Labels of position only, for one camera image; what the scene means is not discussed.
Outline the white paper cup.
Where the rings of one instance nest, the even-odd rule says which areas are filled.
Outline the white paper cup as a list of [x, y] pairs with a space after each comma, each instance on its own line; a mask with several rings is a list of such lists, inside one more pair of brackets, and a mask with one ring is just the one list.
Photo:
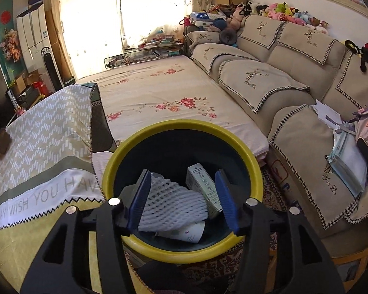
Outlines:
[[205, 231], [205, 222], [196, 222], [176, 230], [158, 232], [157, 236], [189, 243], [198, 243]]

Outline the white foam fruit net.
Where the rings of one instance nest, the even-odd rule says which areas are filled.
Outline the white foam fruit net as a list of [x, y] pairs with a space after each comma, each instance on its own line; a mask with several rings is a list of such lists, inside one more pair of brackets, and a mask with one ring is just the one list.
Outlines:
[[166, 232], [207, 218], [207, 203], [201, 193], [155, 172], [151, 174], [151, 189], [139, 222], [139, 231]]

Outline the pale green tea carton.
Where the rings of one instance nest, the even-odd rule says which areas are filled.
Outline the pale green tea carton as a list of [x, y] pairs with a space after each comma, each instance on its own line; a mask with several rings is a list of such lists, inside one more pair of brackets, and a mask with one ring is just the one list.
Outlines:
[[189, 189], [201, 193], [207, 203], [210, 219], [215, 218], [223, 211], [215, 182], [200, 163], [187, 168], [186, 185]]

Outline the yellow rimmed trash bin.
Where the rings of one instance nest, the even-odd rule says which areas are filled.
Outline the yellow rimmed trash bin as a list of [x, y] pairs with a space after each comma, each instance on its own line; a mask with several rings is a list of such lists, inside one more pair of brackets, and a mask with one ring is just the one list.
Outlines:
[[209, 177], [223, 170], [245, 198], [263, 198], [261, 170], [249, 147], [212, 123], [155, 123], [118, 146], [103, 174], [106, 197], [119, 196], [144, 170], [151, 173], [140, 225], [123, 237], [127, 247], [157, 261], [189, 264], [213, 259], [241, 242], [223, 212], [210, 214], [206, 197], [191, 188], [198, 167]]

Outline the patterned beige tablecloth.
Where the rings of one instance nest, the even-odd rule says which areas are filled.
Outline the patterned beige tablecloth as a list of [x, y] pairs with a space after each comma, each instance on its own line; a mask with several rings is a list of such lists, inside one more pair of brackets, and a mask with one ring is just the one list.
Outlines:
[[6, 127], [0, 155], [0, 230], [51, 214], [70, 202], [102, 202], [98, 153], [116, 143], [95, 83], [68, 86]]

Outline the black tower fan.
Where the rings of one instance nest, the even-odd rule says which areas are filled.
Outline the black tower fan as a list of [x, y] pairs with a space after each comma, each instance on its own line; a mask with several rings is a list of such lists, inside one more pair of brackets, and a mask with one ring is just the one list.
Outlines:
[[41, 56], [54, 90], [61, 90], [64, 88], [64, 84], [58, 71], [56, 61], [51, 53], [50, 47], [43, 47], [41, 50]]

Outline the beige sofa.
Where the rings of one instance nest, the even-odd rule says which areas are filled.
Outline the beige sofa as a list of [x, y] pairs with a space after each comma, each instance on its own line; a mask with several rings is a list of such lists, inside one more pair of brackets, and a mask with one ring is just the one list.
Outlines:
[[358, 57], [324, 33], [258, 15], [243, 19], [236, 47], [194, 31], [185, 53], [266, 136], [266, 162], [285, 202], [304, 212], [352, 288], [368, 267], [368, 184], [353, 196], [333, 172], [326, 160], [333, 132], [314, 105], [345, 122], [368, 107], [368, 72]]

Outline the pink artificial flowers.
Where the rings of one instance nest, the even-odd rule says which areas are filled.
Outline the pink artificial flowers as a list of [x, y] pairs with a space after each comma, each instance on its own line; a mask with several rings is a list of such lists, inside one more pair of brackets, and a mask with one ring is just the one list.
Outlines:
[[18, 31], [14, 29], [5, 30], [4, 38], [0, 43], [3, 55], [7, 61], [17, 62], [21, 57]]

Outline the cream window curtains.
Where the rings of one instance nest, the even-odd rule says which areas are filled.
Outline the cream window curtains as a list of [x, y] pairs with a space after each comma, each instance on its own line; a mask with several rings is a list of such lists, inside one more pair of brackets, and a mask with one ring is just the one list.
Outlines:
[[45, 0], [71, 73], [104, 70], [104, 59], [157, 33], [183, 37], [182, 20], [212, 0]]

